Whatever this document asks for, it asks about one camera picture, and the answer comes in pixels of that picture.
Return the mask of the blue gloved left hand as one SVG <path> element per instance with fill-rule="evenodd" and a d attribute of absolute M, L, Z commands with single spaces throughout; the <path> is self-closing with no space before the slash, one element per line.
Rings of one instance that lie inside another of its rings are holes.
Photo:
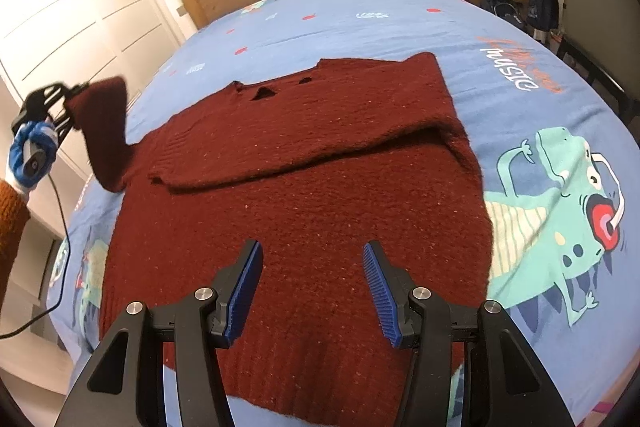
<path fill-rule="evenodd" d="M 18 128 L 9 149 L 6 181 L 22 199 L 50 172 L 58 153 L 58 132 L 51 121 L 29 121 Z"/>

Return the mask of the orange sleeved left forearm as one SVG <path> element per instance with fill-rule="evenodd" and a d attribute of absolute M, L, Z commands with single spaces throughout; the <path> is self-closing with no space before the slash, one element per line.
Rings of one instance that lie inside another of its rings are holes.
<path fill-rule="evenodd" d="M 30 213 L 23 197 L 6 181 L 0 187 L 0 303 L 6 297 L 13 263 Z"/>

